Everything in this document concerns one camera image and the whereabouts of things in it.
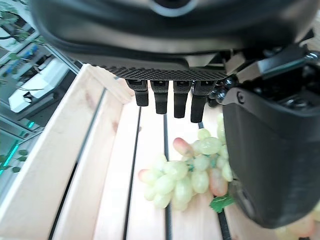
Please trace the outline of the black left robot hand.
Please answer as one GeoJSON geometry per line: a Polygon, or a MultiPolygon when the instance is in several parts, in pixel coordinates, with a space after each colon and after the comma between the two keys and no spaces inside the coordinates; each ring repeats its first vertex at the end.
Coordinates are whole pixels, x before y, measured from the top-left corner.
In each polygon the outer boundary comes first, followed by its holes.
{"type": "Polygon", "coordinates": [[[126,80],[137,104],[148,85],[158,114],[202,121],[222,105],[231,195],[263,228],[291,224],[320,199],[317,0],[32,0],[33,22],[64,54],[126,80]]]}

